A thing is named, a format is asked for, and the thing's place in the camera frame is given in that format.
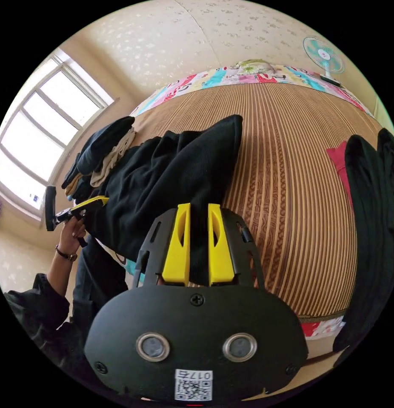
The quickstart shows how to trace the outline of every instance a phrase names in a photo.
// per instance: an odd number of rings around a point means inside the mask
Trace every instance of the person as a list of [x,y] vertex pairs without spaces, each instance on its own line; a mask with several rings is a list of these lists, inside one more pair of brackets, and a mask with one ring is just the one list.
[[28,336],[57,367],[84,385],[109,390],[86,360],[84,346],[98,311],[128,290],[126,271],[89,235],[79,256],[72,315],[67,321],[70,303],[65,295],[80,246],[78,238],[85,235],[83,219],[73,217],[66,222],[48,273],[37,274],[32,289],[4,296]]

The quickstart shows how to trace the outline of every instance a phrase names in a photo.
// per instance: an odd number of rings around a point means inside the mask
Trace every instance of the wristwatch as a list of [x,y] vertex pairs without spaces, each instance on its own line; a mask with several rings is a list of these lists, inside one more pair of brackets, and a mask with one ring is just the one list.
[[76,261],[77,258],[78,258],[78,255],[77,255],[77,254],[72,254],[72,255],[64,254],[63,252],[61,252],[61,251],[58,249],[58,245],[55,247],[55,249],[57,250],[57,252],[58,252],[59,255],[61,255],[61,256],[62,256],[63,258],[65,258],[65,259],[68,259],[68,260],[71,261],[71,262]]

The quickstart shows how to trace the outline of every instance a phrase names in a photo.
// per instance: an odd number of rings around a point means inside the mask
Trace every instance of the pillow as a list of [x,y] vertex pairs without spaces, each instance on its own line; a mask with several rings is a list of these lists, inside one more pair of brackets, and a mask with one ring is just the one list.
[[246,59],[237,63],[237,75],[274,74],[272,65],[264,59]]

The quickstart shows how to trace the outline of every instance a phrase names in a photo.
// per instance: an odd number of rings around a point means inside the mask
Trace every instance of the electric fan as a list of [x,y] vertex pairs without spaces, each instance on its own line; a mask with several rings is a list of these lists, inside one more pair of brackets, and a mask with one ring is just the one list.
[[325,75],[320,78],[333,85],[340,86],[340,82],[333,79],[331,74],[341,74],[345,67],[341,58],[322,41],[313,37],[303,40],[303,47],[308,57],[320,68],[325,70]]

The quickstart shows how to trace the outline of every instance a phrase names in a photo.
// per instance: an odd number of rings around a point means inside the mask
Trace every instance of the qr code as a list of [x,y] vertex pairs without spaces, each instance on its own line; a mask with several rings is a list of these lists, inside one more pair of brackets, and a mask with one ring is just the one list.
[[211,401],[212,372],[177,370],[175,399],[178,401]]

